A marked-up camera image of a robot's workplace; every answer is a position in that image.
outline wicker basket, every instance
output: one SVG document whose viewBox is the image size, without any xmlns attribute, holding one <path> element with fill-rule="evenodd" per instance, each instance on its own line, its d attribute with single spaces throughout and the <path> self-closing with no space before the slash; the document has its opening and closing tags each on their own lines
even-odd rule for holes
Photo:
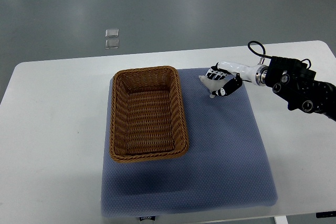
<svg viewBox="0 0 336 224">
<path fill-rule="evenodd" d="M 122 70 L 112 82 L 110 155 L 120 163 L 180 157 L 189 147 L 179 73 Z"/>
</svg>

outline blue mat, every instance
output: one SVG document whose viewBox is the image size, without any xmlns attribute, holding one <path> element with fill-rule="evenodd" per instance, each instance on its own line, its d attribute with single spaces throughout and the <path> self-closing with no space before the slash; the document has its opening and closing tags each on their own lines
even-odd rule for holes
<svg viewBox="0 0 336 224">
<path fill-rule="evenodd" d="M 207 70 L 178 71 L 190 148 L 175 159 L 119 164 L 110 158 L 110 87 L 101 189 L 104 217 L 276 203 L 268 158 L 245 87 L 228 97 L 211 99 L 198 79 Z"/>
</svg>

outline gray floor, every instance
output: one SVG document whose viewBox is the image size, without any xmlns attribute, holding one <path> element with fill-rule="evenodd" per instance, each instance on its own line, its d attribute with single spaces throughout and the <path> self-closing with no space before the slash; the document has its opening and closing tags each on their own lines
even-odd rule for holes
<svg viewBox="0 0 336 224">
<path fill-rule="evenodd" d="M 120 29 L 120 48 L 106 50 L 104 32 L 112 27 Z M 0 100 L 23 61 L 242 46 L 250 40 L 323 40 L 336 55 L 336 0 L 0 0 Z M 288 220 L 336 223 L 314 215 Z"/>
</svg>

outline robotic hand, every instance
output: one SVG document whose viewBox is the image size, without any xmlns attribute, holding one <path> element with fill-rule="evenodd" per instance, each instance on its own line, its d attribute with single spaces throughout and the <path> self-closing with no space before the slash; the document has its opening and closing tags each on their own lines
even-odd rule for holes
<svg viewBox="0 0 336 224">
<path fill-rule="evenodd" d="M 263 54 L 255 52 L 250 46 L 252 43 L 258 44 Z M 314 80 L 316 72 L 310 70 L 309 59 L 300 61 L 268 56 L 263 45 L 257 41 L 250 41 L 248 48 L 261 57 L 258 65 L 249 67 L 221 61 L 211 67 L 205 76 L 199 76 L 209 88 L 210 97 L 228 96 L 241 87 L 243 81 L 248 81 L 257 86 L 271 87 L 274 94 L 288 102 L 289 110 L 320 113 L 336 121 L 336 87 Z M 263 65 L 265 58 L 271 59 L 269 66 Z"/>
</svg>

